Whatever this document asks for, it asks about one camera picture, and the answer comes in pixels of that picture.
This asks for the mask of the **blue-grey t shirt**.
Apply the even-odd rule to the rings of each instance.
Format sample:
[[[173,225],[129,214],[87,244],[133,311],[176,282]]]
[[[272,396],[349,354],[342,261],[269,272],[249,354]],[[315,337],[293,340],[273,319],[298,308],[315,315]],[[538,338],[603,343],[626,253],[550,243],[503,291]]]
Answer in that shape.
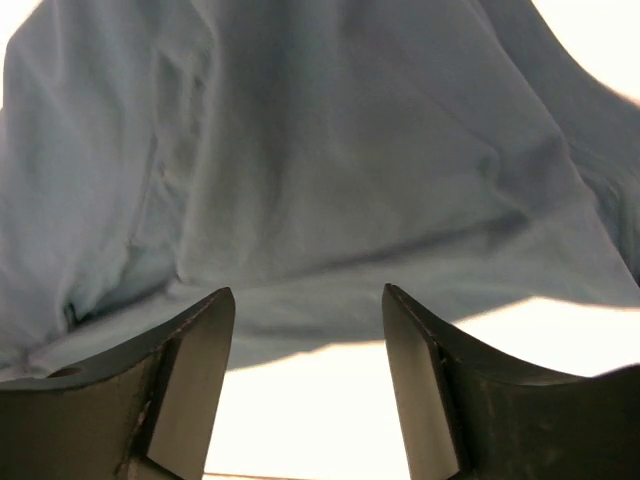
[[[639,110],[529,1],[44,1],[9,40],[1,376],[228,287],[233,367],[457,321],[639,304]]]

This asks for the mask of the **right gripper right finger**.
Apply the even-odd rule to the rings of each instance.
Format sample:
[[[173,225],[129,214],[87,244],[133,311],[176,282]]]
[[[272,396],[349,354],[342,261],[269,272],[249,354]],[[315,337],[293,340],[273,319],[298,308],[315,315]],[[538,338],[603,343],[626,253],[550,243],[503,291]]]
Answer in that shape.
[[[412,478],[638,477],[637,366],[581,377],[534,365],[391,284],[382,316]]]

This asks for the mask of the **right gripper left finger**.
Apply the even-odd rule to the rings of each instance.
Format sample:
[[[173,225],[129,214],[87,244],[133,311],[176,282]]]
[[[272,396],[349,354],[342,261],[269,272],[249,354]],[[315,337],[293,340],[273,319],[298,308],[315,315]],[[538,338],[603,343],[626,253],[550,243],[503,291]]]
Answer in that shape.
[[[223,288],[45,378],[2,383],[2,478],[202,478],[234,318]]]

